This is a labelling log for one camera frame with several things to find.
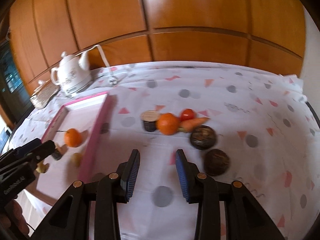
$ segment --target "brown ball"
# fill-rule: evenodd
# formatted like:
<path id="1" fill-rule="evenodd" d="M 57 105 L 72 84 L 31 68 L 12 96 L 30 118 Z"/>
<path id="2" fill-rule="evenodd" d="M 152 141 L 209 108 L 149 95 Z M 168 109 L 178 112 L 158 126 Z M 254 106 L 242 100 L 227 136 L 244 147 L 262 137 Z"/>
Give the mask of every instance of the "brown ball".
<path id="1" fill-rule="evenodd" d="M 222 150 L 213 149 L 204 156 L 204 170 L 209 176 L 218 176 L 227 171 L 230 158 Z"/>
<path id="2" fill-rule="evenodd" d="M 190 134 L 191 145 L 198 150 L 207 150 L 217 142 L 215 131 L 206 125 L 197 126 Z"/>

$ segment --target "wooden cabinet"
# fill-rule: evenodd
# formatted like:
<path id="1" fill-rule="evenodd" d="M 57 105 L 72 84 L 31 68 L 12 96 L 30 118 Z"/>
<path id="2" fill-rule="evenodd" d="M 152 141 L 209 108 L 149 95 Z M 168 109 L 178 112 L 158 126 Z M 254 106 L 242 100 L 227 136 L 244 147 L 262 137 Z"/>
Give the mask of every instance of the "wooden cabinet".
<path id="1" fill-rule="evenodd" d="M 156 61 L 195 60 L 245 65 L 248 40 L 221 33 L 154 34 Z"/>
<path id="2" fill-rule="evenodd" d="M 277 43 L 303 57 L 305 20 L 299 0 L 250 0 L 252 35 Z"/>
<path id="3" fill-rule="evenodd" d="M 114 41 L 102 46 L 111 66 L 151 61 L 146 35 Z M 104 67 L 98 49 L 89 51 L 90 68 Z"/>
<path id="4" fill-rule="evenodd" d="M 251 42 L 249 67 L 281 75 L 300 75 L 301 59 L 273 46 L 258 41 Z"/>
<path id="5" fill-rule="evenodd" d="M 34 0 L 34 20 L 44 56 L 51 66 L 61 53 L 78 51 L 73 36 L 66 0 Z"/>
<path id="6" fill-rule="evenodd" d="M 139 0 L 68 0 L 80 49 L 146 29 Z"/>
<path id="7" fill-rule="evenodd" d="M 146 0 L 153 28 L 215 27 L 247 33 L 247 0 Z"/>
<path id="8" fill-rule="evenodd" d="M 10 9 L 13 58 L 24 83 L 47 69 L 33 21 L 32 0 L 16 0 Z"/>

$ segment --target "jar lid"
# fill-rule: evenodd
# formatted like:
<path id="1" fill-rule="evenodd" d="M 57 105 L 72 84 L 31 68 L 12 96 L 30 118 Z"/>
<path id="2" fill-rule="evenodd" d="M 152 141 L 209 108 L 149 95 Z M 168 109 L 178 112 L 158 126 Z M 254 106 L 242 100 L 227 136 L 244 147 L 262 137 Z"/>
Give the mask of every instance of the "jar lid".
<path id="1" fill-rule="evenodd" d="M 155 122 L 159 119 L 159 117 L 160 117 L 160 113 L 154 110 L 145 111 L 140 115 L 141 120 L 147 121 L 147 122 Z"/>

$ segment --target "white teapot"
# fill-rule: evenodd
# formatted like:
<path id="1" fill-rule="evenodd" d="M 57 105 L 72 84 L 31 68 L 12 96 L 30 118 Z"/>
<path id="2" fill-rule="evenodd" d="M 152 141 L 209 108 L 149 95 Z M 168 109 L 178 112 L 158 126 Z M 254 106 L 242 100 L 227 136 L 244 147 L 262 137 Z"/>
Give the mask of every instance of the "white teapot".
<path id="1" fill-rule="evenodd" d="M 51 80 L 53 84 L 60 86 L 66 95 L 70 95 L 86 86 L 92 80 L 89 70 L 88 51 L 83 52 L 81 57 L 67 55 L 64 51 L 61 57 L 59 67 L 51 69 Z"/>

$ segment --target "patterned tablecloth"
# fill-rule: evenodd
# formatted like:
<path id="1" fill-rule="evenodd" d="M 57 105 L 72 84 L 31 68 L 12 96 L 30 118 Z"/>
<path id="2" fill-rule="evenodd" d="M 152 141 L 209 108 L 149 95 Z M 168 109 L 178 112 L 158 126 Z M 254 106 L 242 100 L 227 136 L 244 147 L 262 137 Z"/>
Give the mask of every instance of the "patterned tablecloth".
<path id="1" fill-rule="evenodd" d="M 242 181 L 287 239 L 302 239 L 320 209 L 320 157 L 319 127 L 305 104 L 300 79 L 204 62 L 112 68 L 121 79 L 116 87 L 108 87 L 106 69 L 95 70 L 94 83 L 76 98 L 109 90 L 117 101 L 110 123 L 101 130 L 94 173 L 115 171 L 133 148 L 141 153 L 133 197 L 118 205 L 122 239 L 193 239 L 197 205 L 182 197 L 174 153 L 182 148 L 203 171 L 204 152 L 189 144 L 187 134 L 144 131 L 139 118 L 146 110 L 179 115 L 185 108 L 211 118 L 207 125 L 218 134 L 214 147 L 230 156 L 230 169 L 215 179 Z M 60 106 L 70 100 L 60 91 L 45 109 L 34 110 L 10 146 L 41 138 Z M 47 213 L 50 206 L 28 196 L 39 213 Z"/>

